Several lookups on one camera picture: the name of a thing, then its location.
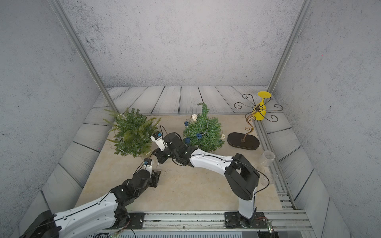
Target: metal extrusion frame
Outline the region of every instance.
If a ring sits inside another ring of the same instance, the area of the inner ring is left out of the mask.
[[[59,0],[48,0],[48,2],[51,8],[53,9],[54,13],[56,14],[58,20],[60,21],[62,27],[65,29],[70,40],[73,42],[74,47],[77,49],[79,56],[81,57],[83,63],[86,65],[87,69],[89,70],[92,78],[94,79],[99,90],[101,91],[104,98],[106,99],[107,103],[110,105],[112,110],[118,112],[118,108],[115,106],[114,101],[112,100],[109,92],[107,91],[106,87],[103,84],[103,81],[101,80],[101,77],[99,76],[93,63],[91,62],[89,56],[87,55],[85,48],[83,47],[81,41],[79,40],[77,36],[77,33],[75,32],[69,19],[67,18],[67,15],[62,5],[60,4]]]
[[[277,68],[275,69],[274,75],[272,76],[272,79],[269,83],[269,86],[267,88],[267,92],[272,93],[275,89],[275,86],[279,80],[280,74],[282,73],[282,70],[284,66],[286,65],[287,59],[291,54],[292,47],[294,46],[296,40],[298,39],[300,30],[302,29],[303,23],[305,19],[307,18],[308,12],[311,9],[313,0],[304,0],[302,7],[300,9],[299,15],[296,18],[296,22],[294,24],[294,27],[291,30],[291,34],[288,38],[287,44],[285,46],[285,49],[283,50],[283,54],[280,57],[279,63]]]
[[[262,148],[263,150],[270,150],[270,151],[274,151],[272,145],[271,145],[271,142],[270,142],[270,139],[269,139],[269,136],[266,132],[266,129],[264,128],[263,126],[263,122],[261,121],[254,121],[254,128],[257,132],[257,135],[258,135],[258,139],[262,145]],[[283,174],[283,171],[280,167],[280,163],[279,163],[279,160],[277,158],[277,156],[275,156],[275,163],[273,163],[271,166],[270,166],[270,171],[271,173],[274,175],[274,178],[275,178],[275,186],[276,188],[278,189],[282,189],[283,192],[286,192],[290,198],[290,202],[293,206],[294,209],[298,209],[296,204],[295,204],[295,200],[294,200],[294,197],[291,193],[291,190],[287,184],[287,181],[286,181],[286,177],[285,175]]]
[[[226,229],[224,227],[226,211],[145,211],[143,228],[135,232],[166,231],[247,231],[248,229]],[[265,216],[272,222],[275,231],[312,231],[304,210],[266,210]]]

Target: artificial pine plant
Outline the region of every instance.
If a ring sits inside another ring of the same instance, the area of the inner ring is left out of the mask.
[[[191,121],[186,121],[185,130],[183,132],[183,142],[186,145],[197,146],[204,151],[213,151],[221,148],[224,145],[224,141],[221,140],[221,123],[218,122],[218,118],[208,118],[209,108],[205,103],[199,103],[202,105],[202,113],[197,118]]]
[[[157,124],[161,118],[154,123],[156,117],[147,120],[147,116],[139,114],[139,109],[136,111],[131,109],[129,112],[127,108],[126,112],[122,114],[106,109],[105,111],[110,112],[110,115],[115,117],[114,123],[104,119],[113,126],[110,131],[118,130],[114,140],[107,139],[115,143],[116,149],[114,154],[138,157],[150,152],[152,143],[150,137],[156,132]]]

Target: textured gray wall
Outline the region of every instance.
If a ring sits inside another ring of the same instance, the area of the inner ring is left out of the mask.
[[[0,237],[7,237],[99,89],[46,0],[0,1],[0,22]]]
[[[355,237],[381,233],[381,1],[315,1],[277,101]]]
[[[61,0],[107,87],[267,85],[303,0]]]

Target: black oval base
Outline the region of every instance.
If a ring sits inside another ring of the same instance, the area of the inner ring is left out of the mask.
[[[259,147],[259,140],[257,137],[247,135],[245,142],[242,142],[242,138],[245,134],[233,132],[227,136],[227,142],[232,147],[237,147],[245,150],[256,150]]]

